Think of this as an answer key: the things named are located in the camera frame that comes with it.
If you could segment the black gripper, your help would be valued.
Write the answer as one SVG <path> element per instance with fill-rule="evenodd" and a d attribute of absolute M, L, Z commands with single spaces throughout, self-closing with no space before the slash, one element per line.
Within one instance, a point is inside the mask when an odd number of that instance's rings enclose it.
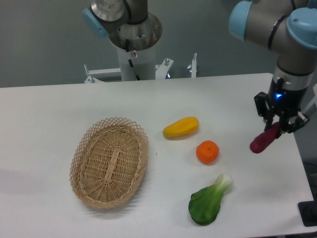
<path fill-rule="evenodd" d="M 259 92 L 254 97 L 257 113 L 265 123 L 264 131 L 271 128 L 275 115 L 279 116 L 279 130 L 276 139 L 284 133 L 293 133 L 304 127 L 310 118 L 299 109 L 306 90 L 307 88 L 301 90 L 283 89 L 281 84 L 272 79 L 268 94 Z M 294 116 L 294 122 L 290 123 L 290 118 Z"/>

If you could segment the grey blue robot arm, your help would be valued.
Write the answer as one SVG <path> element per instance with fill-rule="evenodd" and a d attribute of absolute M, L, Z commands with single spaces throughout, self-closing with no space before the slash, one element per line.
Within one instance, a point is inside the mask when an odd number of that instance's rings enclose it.
<path fill-rule="evenodd" d="M 153 65 L 140 63 L 140 53 L 154 46 L 162 29 L 145 0 L 93 0 L 83 11 L 90 29 L 123 51 L 125 80 L 155 76 Z M 229 32 L 278 53 L 270 89 L 255 96 L 264 119 L 263 136 L 276 139 L 309 121 L 300 103 L 317 66 L 317 3 L 314 0 L 241 1 L 231 12 Z"/>

